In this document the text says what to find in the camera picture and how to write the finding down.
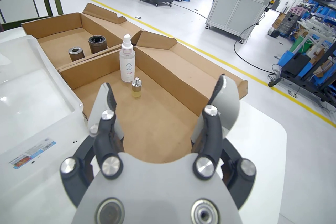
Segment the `metal cylinder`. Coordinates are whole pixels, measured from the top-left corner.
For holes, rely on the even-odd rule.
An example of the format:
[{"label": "metal cylinder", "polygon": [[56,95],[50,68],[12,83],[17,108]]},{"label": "metal cylinder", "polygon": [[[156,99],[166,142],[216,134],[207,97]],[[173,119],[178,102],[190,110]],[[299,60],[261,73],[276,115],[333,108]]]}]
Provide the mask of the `metal cylinder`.
[{"label": "metal cylinder", "polygon": [[81,59],[84,56],[83,49],[81,47],[72,47],[69,49],[69,55],[72,61],[76,61],[78,59]]},{"label": "metal cylinder", "polygon": [[95,35],[89,38],[89,45],[92,54],[107,49],[106,38],[101,35]]}]

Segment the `cardboard flap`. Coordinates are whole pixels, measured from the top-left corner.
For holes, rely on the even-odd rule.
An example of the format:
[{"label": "cardboard flap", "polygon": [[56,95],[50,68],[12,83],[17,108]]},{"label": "cardboard flap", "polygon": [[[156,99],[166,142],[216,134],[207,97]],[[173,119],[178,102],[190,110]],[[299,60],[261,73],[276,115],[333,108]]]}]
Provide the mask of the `cardboard flap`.
[{"label": "cardboard flap", "polygon": [[88,3],[86,5],[86,7],[83,10],[83,14],[91,15],[93,17],[103,19],[111,23],[115,23],[117,25],[120,25],[121,23],[127,21],[125,17],[123,16],[118,17],[116,13],[109,11],[105,8],[98,7],[93,3]]},{"label": "cardboard flap", "polygon": [[27,35],[42,38],[60,32],[81,28],[80,13],[59,15],[22,24]]},{"label": "cardboard flap", "polygon": [[169,50],[176,44],[177,40],[175,38],[169,38],[152,32],[142,32],[137,47]]},{"label": "cardboard flap", "polygon": [[174,52],[178,56],[184,58],[189,63],[193,64],[202,71],[208,73],[210,76],[218,80],[219,76],[225,74],[229,78],[235,81],[240,99],[247,95],[247,80],[243,80],[236,75],[230,73],[229,71],[223,69],[222,67],[212,63],[210,60],[205,57],[200,56],[193,50],[187,48],[186,46],[178,43],[173,46],[170,51]]},{"label": "cardboard flap", "polygon": [[120,40],[124,39],[124,36],[126,34],[131,35],[131,41],[133,44],[136,44],[140,34],[143,32],[141,28],[138,26],[130,23],[130,22],[123,22],[120,25],[117,25],[115,23],[111,23],[110,21],[104,20],[104,19],[99,19],[91,15],[82,15],[82,22],[83,22],[83,27],[85,29],[89,29],[89,25],[85,25],[86,21],[85,19],[90,19],[91,24],[94,22],[95,25],[99,25],[103,27],[105,30],[109,31],[110,33],[114,34],[116,37],[118,37]]}]

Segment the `spray bottle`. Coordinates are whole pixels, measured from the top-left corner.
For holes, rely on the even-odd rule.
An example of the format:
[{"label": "spray bottle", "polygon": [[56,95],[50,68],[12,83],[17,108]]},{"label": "spray bottle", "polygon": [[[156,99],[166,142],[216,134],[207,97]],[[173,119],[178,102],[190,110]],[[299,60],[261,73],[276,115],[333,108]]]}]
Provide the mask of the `spray bottle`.
[{"label": "spray bottle", "polygon": [[135,76],[135,51],[131,43],[131,36],[126,34],[119,52],[120,74],[123,82],[132,82]]}]

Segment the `metal bushing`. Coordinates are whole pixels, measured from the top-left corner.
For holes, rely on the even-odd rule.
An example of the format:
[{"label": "metal bushing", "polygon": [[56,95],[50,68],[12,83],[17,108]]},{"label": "metal bushing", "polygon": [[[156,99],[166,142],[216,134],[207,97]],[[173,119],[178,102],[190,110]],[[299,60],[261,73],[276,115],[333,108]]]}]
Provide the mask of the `metal bushing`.
[{"label": "metal bushing", "polygon": [[206,199],[200,199],[192,205],[192,224],[218,224],[219,214],[216,206]]},{"label": "metal bushing", "polygon": [[72,61],[84,58],[84,52],[81,47],[72,47],[69,49],[69,55]]},{"label": "metal bushing", "polygon": [[116,198],[102,202],[96,212],[97,224],[122,224],[125,218],[125,208]]},{"label": "metal bushing", "polygon": [[106,38],[101,35],[94,35],[89,38],[89,45],[92,54],[107,49]]}]

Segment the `small glass bottle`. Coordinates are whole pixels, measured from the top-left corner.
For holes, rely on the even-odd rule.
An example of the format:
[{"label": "small glass bottle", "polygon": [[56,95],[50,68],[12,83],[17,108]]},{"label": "small glass bottle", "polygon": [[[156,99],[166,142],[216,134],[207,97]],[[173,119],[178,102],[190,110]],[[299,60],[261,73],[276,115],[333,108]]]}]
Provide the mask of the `small glass bottle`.
[{"label": "small glass bottle", "polygon": [[141,97],[141,86],[142,81],[139,78],[135,78],[132,81],[132,96],[135,99],[139,99]]}]

